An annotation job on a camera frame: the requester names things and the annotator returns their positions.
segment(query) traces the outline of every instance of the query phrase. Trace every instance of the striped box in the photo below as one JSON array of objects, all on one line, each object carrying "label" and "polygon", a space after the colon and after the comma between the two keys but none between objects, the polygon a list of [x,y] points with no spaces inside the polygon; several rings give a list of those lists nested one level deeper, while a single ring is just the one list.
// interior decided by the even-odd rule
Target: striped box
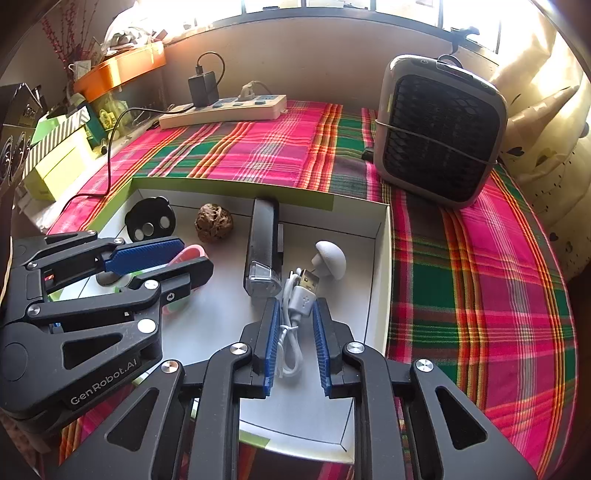
[{"label": "striped box", "polygon": [[72,133],[90,121],[90,114],[86,107],[71,114],[65,122],[55,127],[38,144],[32,147],[27,157],[25,170],[22,178],[27,178],[37,164],[49,154],[54,148],[68,138]]}]

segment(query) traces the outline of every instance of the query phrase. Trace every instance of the plaid bedsheet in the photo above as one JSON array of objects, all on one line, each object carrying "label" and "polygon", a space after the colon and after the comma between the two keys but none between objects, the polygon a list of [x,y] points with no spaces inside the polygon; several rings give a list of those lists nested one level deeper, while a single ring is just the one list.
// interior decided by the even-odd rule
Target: plaid bedsheet
[{"label": "plaid bedsheet", "polygon": [[[340,105],[292,101],[275,121],[148,131],[113,159],[110,197],[132,176],[177,176],[389,203],[394,282],[387,355],[436,361],[544,478],[561,460],[577,388],[570,306],[548,240],[502,166],[461,211],[383,183],[361,160],[373,146],[374,119],[367,109],[351,114]],[[81,192],[105,189],[103,168]],[[86,228],[103,205],[76,199],[51,232]],[[85,421],[92,429],[96,412],[79,423]],[[70,440],[64,452],[79,442],[75,434]],[[253,463],[242,462],[250,467],[241,478]],[[306,478],[350,475],[348,466],[319,464]]]}]

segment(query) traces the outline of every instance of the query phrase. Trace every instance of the white cardboard box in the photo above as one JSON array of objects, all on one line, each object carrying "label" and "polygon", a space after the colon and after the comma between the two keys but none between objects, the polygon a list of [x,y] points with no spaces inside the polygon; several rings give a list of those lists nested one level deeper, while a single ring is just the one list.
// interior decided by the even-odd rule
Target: white cardboard box
[{"label": "white cardboard box", "polygon": [[[283,278],[297,267],[311,268],[318,240],[341,247],[347,258],[345,277],[321,280],[317,295],[327,298],[334,320],[347,323],[355,340],[385,352],[392,282],[390,208],[367,202],[288,187],[231,181],[134,178],[100,212],[90,226],[99,236],[121,236],[129,242],[124,216],[140,199],[169,199],[176,217],[175,235],[186,245],[200,243],[194,228],[197,210],[217,203],[233,215],[234,230],[218,244],[204,245],[214,264],[209,282],[195,291],[186,309],[164,316],[163,360],[183,364],[209,358],[240,338],[242,328],[261,319],[264,300],[244,291],[243,272],[253,199],[275,197],[284,228]],[[94,277],[64,289],[60,300],[112,293]],[[309,319],[300,326],[304,368],[298,379],[275,377],[271,395],[242,400],[242,441],[286,455],[353,462],[352,400],[324,396]]]}]

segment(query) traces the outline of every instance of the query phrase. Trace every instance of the orange tray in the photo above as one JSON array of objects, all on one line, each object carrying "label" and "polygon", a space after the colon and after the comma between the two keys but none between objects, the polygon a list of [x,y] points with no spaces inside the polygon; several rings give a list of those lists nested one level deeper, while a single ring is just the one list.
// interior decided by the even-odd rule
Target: orange tray
[{"label": "orange tray", "polygon": [[161,41],[120,53],[98,64],[74,83],[74,92],[93,102],[109,90],[166,65]]}]

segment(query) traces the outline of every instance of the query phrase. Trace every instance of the white mushroom toy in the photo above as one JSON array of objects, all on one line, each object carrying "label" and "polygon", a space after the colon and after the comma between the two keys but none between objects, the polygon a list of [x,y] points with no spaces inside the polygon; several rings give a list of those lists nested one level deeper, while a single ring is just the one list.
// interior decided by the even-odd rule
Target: white mushroom toy
[{"label": "white mushroom toy", "polygon": [[340,280],[345,275],[347,260],[343,251],[333,242],[321,240],[316,244],[318,253],[312,259],[314,274],[318,277],[332,275]]}]

